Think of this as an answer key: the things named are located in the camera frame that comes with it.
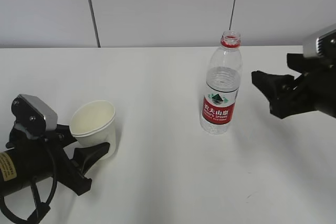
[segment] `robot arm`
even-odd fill
[[[303,42],[303,54],[287,54],[287,66],[301,75],[252,72],[252,83],[269,101],[270,113],[290,115],[321,111],[336,117],[336,25]]]

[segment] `cup rim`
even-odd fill
[[[77,114],[77,112],[80,111],[81,109],[83,109],[85,106],[90,105],[90,104],[92,104],[92,103],[96,103],[96,102],[106,102],[106,103],[110,104],[110,105],[113,107],[113,112],[114,112],[114,113],[113,113],[111,119],[110,119],[107,123],[105,123],[104,125],[102,125],[102,126],[100,126],[100,127],[98,127],[98,128],[95,128],[95,129],[93,129],[93,130],[91,130],[91,131],[88,131],[88,132],[85,132],[85,133],[80,133],[80,134],[73,134],[73,132],[72,132],[72,130],[71,130],[71,121],[72,121],[72,119],[75,117],[75,115]],[[70,119],[70,123],[69,123],[70,133],[71,133],[71,135],[74,136],[74,137],[86,137],[86,136],[91,136],[91,135],[93,135],[93,134],[95,134],[95,133],[97,133],[97,132],[99,132],[99,131],[102,131],[102,130],[104,130],[105,128],[107,128],[107,127],[114,121],[114,118],[115,118],[115,107],[114,107],[114,105],[113,105],[111,102],[109,102],[109,101],[107,101],[107,100],[95,100],[95,101],[92,101],[92,102],[88,102],[88,103],[82,105],[82,106],[81,106],[78,110],[76,110],[75,113],[72,115],[72,117],[71,117],[71,119]]]

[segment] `mountain logo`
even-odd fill
[[[222,103],[227,103],[229,100],[226,99],[225,96],[220,96],[219,94],[208,94],[209,99],[216,105],[220,105]]]

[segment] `robotic hand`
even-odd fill
[[[69,126],[58,125],[57,114],[42,100],[20,94],[12,103],[16,121],[6,147],[0,153],[0,210],[13,223],[37,224],[50,210],[50,202],[57,182],[62,183],[77,195],[90,190],[92,179],[85,178],[91,166],[104,156],[109,143],[88,148],[75,148],[69,159],[63,148],[76,141]],[[36,183],[53,177],[51,192],[42,202]],[[35,202],[35,211],[23,220],[14,215],[5,204],[5,196],[30,186]]]
[[[299,73],[278,76],[252,72],[252,83],[269,101],[270,113],[290,115],[321,111],[336,117],[336,24],[303,42],[303,54],[287,54],[287,66]]]

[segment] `red bottle label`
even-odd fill
[[[202,115],[213,124],[226,124],[231,121],[238,90],[219,92],[207,86],[204,95]]]

